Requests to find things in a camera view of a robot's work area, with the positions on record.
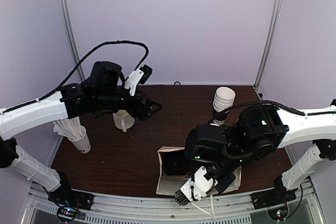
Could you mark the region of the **clear glass pitcher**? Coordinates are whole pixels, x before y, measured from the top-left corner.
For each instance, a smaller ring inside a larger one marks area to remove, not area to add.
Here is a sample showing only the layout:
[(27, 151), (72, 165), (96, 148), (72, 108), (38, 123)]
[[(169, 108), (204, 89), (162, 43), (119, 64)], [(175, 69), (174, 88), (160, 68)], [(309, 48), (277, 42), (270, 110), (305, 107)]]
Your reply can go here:
[(119, 110), (117, 113), (114, 113), (113, 121), (115, 127), (124, 133), (135, 124), (135, 119), (126, 110)]

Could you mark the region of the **brown paper takeout bag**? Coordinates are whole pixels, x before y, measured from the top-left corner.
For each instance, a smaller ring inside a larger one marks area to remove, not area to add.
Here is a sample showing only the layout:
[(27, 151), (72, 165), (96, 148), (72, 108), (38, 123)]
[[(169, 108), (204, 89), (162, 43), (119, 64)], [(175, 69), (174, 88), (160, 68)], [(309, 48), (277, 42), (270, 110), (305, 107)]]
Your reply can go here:
[[(185, 158), (189, 161), (189, 167), (188, 172), (184, 175), (177, 175), (177, 176), (166, 176), (163, 172), (163, 157), (167, 152), (174, 152), (178, 150), (184, 151)], [(219, 151), (216, 151), (214, 149), (210, 149), (209, 151), (205, 148), (201, 148), (200, 151), (196, 151), (196, 153), (193, 153), (191, 158), (186, 157), (186, 151), (183, 147), (168, 147), (163, 146), (158, 151), (158, 158), (159, 158), (159, 164), (160, 164), (160, 175), (159, 180), (156, 187), (156, 194), (157, 195), (163, 195), (163, 196), (173, 196), (175, 192), (177, 192), (181, 186), (184, 185), (184, 183), (190, 178), (193, 177), (193, 174), (201, 167), (205, 166), (206, 169), (208, 167), (214, 167), (216, 161), (219, 160), (220, 154)], [(241, 185), (241, 171), (242, 168), (238, 167), (234, 170), (234, 175), (236, 176), (236, 179), (230, 184), (230, 186), (222, 193), (228, 193), (237, 190)], [(213, 196), (217, 195), (217, 190), (214, 188), (210, 194), (207, 196), (210, 198), (210, 200), (213, 200)], [(207, 212), (206, 210), (202, 209), (201, 207), (196, 205), (197, 201), (190, 202), (189, 204), (193, 205), (203, 213), (209, 215), (212, 219), (215, 219), (215, 211), (213, 202), (211, 202), (211, 208), (212, 213)]]

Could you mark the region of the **stack of paper cups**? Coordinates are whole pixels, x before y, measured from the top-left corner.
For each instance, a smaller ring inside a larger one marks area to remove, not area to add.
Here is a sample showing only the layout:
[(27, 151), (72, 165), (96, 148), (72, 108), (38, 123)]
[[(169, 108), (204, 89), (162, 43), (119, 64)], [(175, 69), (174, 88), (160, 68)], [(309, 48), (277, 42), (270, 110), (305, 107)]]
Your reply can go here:
[(213, 100), (213, 116), (222, 110), (233, 105), (236, 93), (229, 87), (219, 87), (216, 89)]

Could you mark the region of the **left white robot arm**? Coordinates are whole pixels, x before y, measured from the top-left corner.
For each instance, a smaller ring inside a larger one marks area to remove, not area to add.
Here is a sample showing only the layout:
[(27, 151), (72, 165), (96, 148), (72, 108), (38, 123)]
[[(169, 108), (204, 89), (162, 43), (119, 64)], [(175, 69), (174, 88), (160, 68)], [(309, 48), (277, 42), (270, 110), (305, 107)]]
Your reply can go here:
[(17, 171), (43, 186), (51, 197), (64, 205), (71, 205), (76, 197), (67, 176), (25, 152), (14, 136), (49, 122), (73, 119), (87, 113), (99, 117), (126, 110), (133, 118), (145, 121), (163, 108), (138, 89), (138, 85), (144, 84), (151, 74), (152, 68), (144, 65), (125, 78), (120, 65), (97, 61), (84, 82), (61, 86), (46, 98), (2, 109), (1, 168)]

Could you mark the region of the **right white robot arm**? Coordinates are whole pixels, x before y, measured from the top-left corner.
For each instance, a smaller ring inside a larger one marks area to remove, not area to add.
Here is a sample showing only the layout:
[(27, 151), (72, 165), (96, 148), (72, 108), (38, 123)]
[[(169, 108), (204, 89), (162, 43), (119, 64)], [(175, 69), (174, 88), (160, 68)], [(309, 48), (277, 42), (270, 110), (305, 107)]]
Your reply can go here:
[(201, 166), (180, 188), (188, 202), (207, 197), (213, 189), (224, 192), (242, 164), (265, 158), (279, 148), (311, 141), (311, 147), (279, 176), (279, 185), (269, 192), (279, 204), (314, 172), (320, 162), (335, 160), (335, 103), (322, 109), (297, 110), (275, 101), (240, 105), (235, 126), (225, 125), (229, 109), (206, 124), (193, 128), (186, 139), (185, 157)]

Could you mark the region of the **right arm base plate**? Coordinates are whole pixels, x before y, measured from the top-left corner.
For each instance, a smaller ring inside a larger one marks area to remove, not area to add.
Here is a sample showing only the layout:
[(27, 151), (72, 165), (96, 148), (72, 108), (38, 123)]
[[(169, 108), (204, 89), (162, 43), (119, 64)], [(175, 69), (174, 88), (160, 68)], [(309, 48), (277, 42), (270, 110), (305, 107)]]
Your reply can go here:
[(295, 200), (296, 198), (296, 189), (280, 190), (273, 188), (251, 194), (251, 200), (254, 205), (254, 209), (269, 208)]

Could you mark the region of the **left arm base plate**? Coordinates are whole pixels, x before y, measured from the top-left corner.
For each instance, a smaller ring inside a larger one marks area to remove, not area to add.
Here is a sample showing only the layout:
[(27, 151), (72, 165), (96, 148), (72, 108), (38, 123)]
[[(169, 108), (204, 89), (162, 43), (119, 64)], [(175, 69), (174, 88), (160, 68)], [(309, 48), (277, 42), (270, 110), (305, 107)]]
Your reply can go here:
[(80, 210), (90, 210), (93, 204), (94, 195), (81, 191), (71, 190), (66, 192), (49, 192), (48, 200), (57, 206), (68, 206)]

